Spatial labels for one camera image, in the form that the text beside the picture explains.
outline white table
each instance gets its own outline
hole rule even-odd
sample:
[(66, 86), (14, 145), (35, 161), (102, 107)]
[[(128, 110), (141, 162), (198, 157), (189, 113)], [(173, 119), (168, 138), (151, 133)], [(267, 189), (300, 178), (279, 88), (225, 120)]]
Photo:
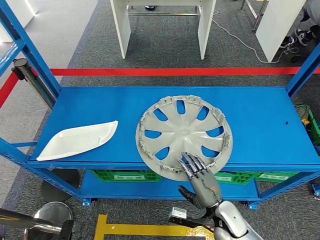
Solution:
[(268, 62), (272, 62), (306, 0), (269, 0), (256, 37)]
[(198, 37), (201, 59), (203, 60), (216, 5), (216, 0), (110, 0), (110, 2), (123, 59), (126, 57), (131, 33), (128, 6), (202, 6)]

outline blue metal shelf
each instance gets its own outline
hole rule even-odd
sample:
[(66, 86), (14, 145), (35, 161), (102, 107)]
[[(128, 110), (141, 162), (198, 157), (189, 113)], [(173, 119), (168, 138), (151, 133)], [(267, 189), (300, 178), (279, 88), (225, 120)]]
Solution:
[[(178, 95), (201, 96), (226, 115), (233, 147), (225, 171), (320, 170), (318, 156), (284, 87), (63, 87), (27, 163), (35, 168), (146, 169), (136, 147), (139, 119), (152, 103)], [(118, 129), (100, 147), (35, 160), (59, 131), (114, 120), (118, 121)]]
[[(164, 177), (162, 182), (100, 182), (92, 173), (86, 171), (80, 192), (85, 198), (184, 200), (178, 192), (179, 185), (192, 190), (189, 182)], [(254, 180), (244, 186), (228, 183), (220, 183), (219, 186), (224, 200), (259, 200)]]
[[(299, 171), (291, 178), (258, 194), (254, 181), (245, 186), (221, 184), (226, 200), (257, 204), (320, 177), (320, 161), (300, 122), (291, 97), (320, 65), (320, 44), (285, 87), (60, 87), (5, 0), (0, 0), (0, 22), (14, 43), (0, 59), (0, 75), (19, 51), (37, 72), (57, 103), (38, 142), (10, 144), (0, 137), (0, 155), (29, 170), (74, 198), (181, 199), (179, 182), (102, 183), (88, 169), (146, 169), (135, 144), (140, 117), (166, 96), (195, 95), (221, 109), (230, 125), (233, 149), (226, 171)], [(54, 134), (67, 128), (118, 121), (106, 144), (75, 156), (54, 161), (35, 160)], [(35, 146), (32, 156), (18, 147)], [(87, 169), (76, 189), (46, 168)], [(183, 182), (190, 189), (189, 182)]]

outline metal pole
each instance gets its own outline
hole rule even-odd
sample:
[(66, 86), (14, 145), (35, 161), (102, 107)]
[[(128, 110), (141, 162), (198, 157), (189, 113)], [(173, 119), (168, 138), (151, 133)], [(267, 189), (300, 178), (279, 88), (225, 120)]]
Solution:
[(252, 15), (254, 17), (254, 19), (257, 19), (257, 13), (254, 11), (254, 9), (251, 6), (251, 4), (249, 2), (249, 0), (245, 0), (247, 5), (249, 7), (250, 11), (252, 13)]
[(50, 234), (60, 234), (63, 225), (14, 211), (0, 208), (0, 224), (18, 229), (37, 229)]
[(200, 13), (189, 12), (128, 12), (130, 16), (200, 16)]
[(50, 109), (52, 109), (56, 103), (57, 98), (40, 77), (35, 76), (26, 58), (16, 59), (13, 65), (23, 73), (24, 79), (29, 82)]
[(257, 20), (255, 21), (254, 27), (252, 29), (253, 31), (255, 32), (257, 30), (257, 28), (258, 27), (258, 23), (260, 22), (261, 17), (263, 15), (263, 11), (265, 10), (265, 7), (266, 7), (266, 4), (267, 4), (267, 0), (263, 0), (261, 8), (260, 9), (259, 14), (257, 15)]

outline lower shelf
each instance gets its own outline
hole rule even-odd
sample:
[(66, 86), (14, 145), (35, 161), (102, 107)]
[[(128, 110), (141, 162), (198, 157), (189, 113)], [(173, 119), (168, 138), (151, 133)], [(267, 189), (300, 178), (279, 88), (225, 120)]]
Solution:
[[(86, 170), (81, 188), (82, 197), (98, 199), (153, 199), (183, 200), (178, 192), (178, 186), (183, 185), (192, 191), (189, 182), (174, 181), (162, 178), (161, 182), (101, 182)], [(247, 185), (219, 184), (224, 200), (255, 201), (259, 200), (254, 180)]]

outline green plastic crate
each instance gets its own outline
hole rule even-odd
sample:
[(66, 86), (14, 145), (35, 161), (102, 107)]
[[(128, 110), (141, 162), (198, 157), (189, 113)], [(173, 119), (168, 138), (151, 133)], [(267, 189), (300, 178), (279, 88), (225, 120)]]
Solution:
[(309, 121), (309, 124), (306, 125), (306, 132), (314, 146), (318, 146), (320, 145), (320, 130), (318, 127), (317, 121), (315, 121), (312, 112), (309, 108), (309, 106), (307, 107), (309, 110), (308, 120)]
[(250, 180), (257, 177), (260, 172), (231, 172), (231, 171), (220, 171), (216, 173), (215, 178), (220, 183), (246, 185)]
[(265, 171), (256, 177), (256, 181), (282, 183), (297, 174), (296, 171)]
[(90, 170), (100, 182), (156, 182), (162, 177), (151, 170)]

